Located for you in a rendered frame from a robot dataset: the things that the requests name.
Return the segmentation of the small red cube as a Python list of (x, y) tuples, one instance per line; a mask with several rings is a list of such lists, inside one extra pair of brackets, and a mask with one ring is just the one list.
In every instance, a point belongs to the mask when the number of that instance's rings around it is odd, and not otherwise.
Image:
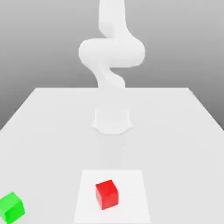
[(101, 210), (119, 204), (119, 192), (112, 180), (107, 180), (95, 185), (95, 194)]

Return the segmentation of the small green cube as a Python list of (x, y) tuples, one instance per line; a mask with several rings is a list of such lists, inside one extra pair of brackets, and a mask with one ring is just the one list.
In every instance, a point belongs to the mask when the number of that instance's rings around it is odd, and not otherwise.
[(23, 202), (14, 192), (0, 199), (0, 217), (6, 224), (12, 224), (24, 214)]

